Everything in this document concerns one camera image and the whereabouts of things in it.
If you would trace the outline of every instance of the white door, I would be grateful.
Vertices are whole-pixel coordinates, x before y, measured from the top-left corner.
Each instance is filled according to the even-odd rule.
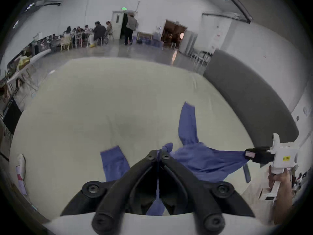
[[[114,39],[120,38],[120,30],[122,29],[124,13],[122,12],[113,12],[112,14],[112,31]]]

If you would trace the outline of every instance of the yellow label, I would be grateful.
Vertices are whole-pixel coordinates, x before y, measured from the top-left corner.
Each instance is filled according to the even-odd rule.
[[[289,161],[289,160],[290,160],[290,156],[283,157],[283,161]]]

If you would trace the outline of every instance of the dark pants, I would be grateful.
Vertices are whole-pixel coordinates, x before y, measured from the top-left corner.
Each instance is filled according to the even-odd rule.
[[[131,30],[130,28],[125,29],[125,44],[128,44],[128,39],[130,42],[133,41],[132,36],[133,36],[133,30]]]

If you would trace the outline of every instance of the blue fabric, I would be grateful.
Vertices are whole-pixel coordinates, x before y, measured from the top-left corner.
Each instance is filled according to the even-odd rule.
[[[248,161],[243,151],[218,151],[204,143],[188,144],[171,156],[189,169],[199,180],[216,183],[238,170]]]
[[[120,179],[129,169],[129,164],[119,146],[100,152],[106,181]]]
[[[183,147],[170,155],[200,180],[223,181],[248,161],[243,151],[218,151],[199,143],[195,108],[186,102],[179,119],[178,136]]]
[[[167,143],[162,147],[162,149],[164,149],[164,151],[171,152],[173,149],[173,143]],[[129,164],[119,146],[100,152],[100,156],[107,182],[120,179],[130,169]],[[160,199],[159,182],[157,181],[156,184],[157,196],[146,215],[162,216],[165,210],[165,206]]]
[[[173,143],[167,143],[162,146],[162,151],[170,153],[173,150]]]
[[[186,102],[179,118],[178,136],[183,145],[198,143],[195,108]]]
[[[200,180],[212,183],[223,181],[228,174],[238,170],[248,161],[242,151],[218,151],[200,143],[197,136],[195,108],[186,102],[180,114],[178,136],[183,147],[173,153],[173,143],[167,143],[162,147],[162,151],[170,153]],[[130,169],[119,146],[100,154],[107,181],[121,178]],[[146,215],[161,216],[165,210],[160,199],[159,182],[156,183],[156,199]]]

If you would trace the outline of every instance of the sticker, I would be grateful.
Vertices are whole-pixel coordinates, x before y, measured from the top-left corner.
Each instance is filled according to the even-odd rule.
[[[283,157],[283,161],[289,161],[289,160],[290,160],[290,156]]]
[[[251,152],[251,151],[246,151],[246,157],[254,158],[255,157],[255,153]]]

